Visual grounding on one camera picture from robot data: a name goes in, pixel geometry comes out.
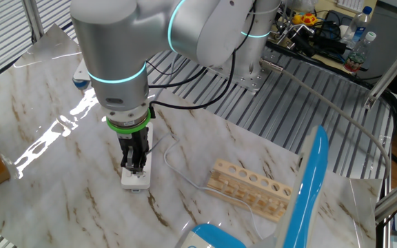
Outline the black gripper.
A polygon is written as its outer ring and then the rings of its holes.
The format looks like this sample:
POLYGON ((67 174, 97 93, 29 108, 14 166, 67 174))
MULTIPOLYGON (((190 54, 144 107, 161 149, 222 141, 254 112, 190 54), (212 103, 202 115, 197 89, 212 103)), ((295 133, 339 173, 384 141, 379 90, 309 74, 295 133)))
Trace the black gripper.
POLYGON ((143 168, 147 161, 146 153, 149 151, 148 132, 149 128, 144 127, 142 130, 132 134, 117 134, 123 152, 121 161, 123 169, 135 174, 143 173, 143 168), (134 152, 139 153, 136 155, 135 162, 133 162, 134 152))

